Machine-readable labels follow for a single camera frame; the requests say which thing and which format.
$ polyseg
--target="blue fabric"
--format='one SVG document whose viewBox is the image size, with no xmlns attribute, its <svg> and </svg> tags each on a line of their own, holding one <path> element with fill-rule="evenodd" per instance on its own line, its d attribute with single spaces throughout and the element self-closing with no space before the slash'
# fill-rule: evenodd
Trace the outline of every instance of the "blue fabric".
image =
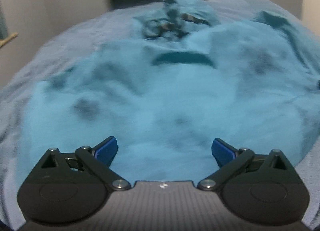
<svg viewBox="0 0 320 231">
<path fill-rule="evenodd" d="M 201 4 L 200 17 L 216 21 Z M 119 144 L 110 168 L 131 183 L 197 183 L 218 169 L 215 138 L 259 154 L 281 149 L 294 165 L 310 151 L 320 130 L 320 46 L 301 26 L 260 12 L 252 21 L 188 27 L 175 41 L 136 37 L 148 17 L 135 19 L 135 37 L 107 42 L 36 84 L 23 118 L 18 186 L 49 147 L 73 152 L 110 135 Z"/>
</svg>

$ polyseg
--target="gray ribbed panel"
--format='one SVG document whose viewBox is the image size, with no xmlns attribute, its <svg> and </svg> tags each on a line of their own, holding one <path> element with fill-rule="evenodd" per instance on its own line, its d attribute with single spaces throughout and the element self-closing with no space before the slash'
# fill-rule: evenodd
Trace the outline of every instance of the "gray ribbed panel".
<svg viewBox="0 0 320 231">
<path fill-rule="evenodd" d="M 190 181 L 137 182 L 124 192 L 114 192 L 94 216 L 68 227 L 43 227 L 28 223 L 21 231 L 307 231 L 297 222 L 263 227 L 230 213 L 213 192 L 196 189 Z"/>
</svg>

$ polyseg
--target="silver bolt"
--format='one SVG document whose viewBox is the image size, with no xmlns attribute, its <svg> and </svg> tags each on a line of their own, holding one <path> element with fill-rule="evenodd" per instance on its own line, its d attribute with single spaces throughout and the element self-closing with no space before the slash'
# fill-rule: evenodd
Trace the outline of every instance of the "silver bolt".
<svg viewBox="0 0 320 231">
<path fill-rule="evenodd" d="M 203 188 L 213 188 L 216 185 L 216 182 L 211 179 L 204 179 L 200 182 L 200 185 Z"/>
<path fill-rule="evenodd" d="M 129 182 L 127 182 L 126 180 L 124 179 L 118 179 L 118 180 L 115 180 L 113 183 L 112 183 L 113 187 L 115 188 L 119 188 L 119 189 L 124 189 L 126 187 L 128 187 L 130 184 Z"/>
<path fill-rule="evenodd" d="M 91 147 L 90 146 L 82 146 L 81 149 L 84 149 L 84 150 L 90 150 Z"/>
</svg>

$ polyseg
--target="bed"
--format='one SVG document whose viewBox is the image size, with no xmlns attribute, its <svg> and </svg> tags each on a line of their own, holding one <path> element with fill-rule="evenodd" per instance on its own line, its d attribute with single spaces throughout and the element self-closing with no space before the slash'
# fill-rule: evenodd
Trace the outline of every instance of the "bed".
<svg viewBox="0 0 320 231">
<path fill-rule="evenodd" d="M 261 10 L 271 11 L 299 23 L 286 10 L 268 0 L 208 0 L 222 23 L 252 19 Z M 76 61 L 89 56 L 105 42 L 131 36 L 132 17 L 162 7 L 152 3 L 114 10 L 78 24 L 43 45 L 34 59 L 21 69 L 0 92 L 0 212 L 1 220 L 16 230 L 24 219 L 16 202 L 17 155 L 20 126 L 25 105 L 33 92 L 34 84 L 63 71 Z M 320 223 L 319 164 L 320 143 L 297 165 L 296 170 L 305 182 L 311 202 L 303 219 L 310 228 Z"/>
</svg>

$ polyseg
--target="crumpled blue cloth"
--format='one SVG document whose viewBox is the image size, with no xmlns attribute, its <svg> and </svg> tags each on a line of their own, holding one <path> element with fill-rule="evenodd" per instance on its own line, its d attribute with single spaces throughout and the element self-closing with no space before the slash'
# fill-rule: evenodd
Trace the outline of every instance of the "crumpled blue cloth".
<svg viewBox="0 0 320 231">
<path fill-rule="evenodd" d="M 142 17 L 149 16 L 141 24 Z M 108 136 L 119 145 L 110 168 L 131 183 L 197 183 L 218 170 L 215 138 L 258 154 L 281 149 L 293 165 L 314 145 L 320 46 L 303 28 L 261 12 L 178 41 L 135 35 L 105 43 L 35 86 L 23 118 L 18 186 L 49 147 L 73 152 Z"/>
</svg>

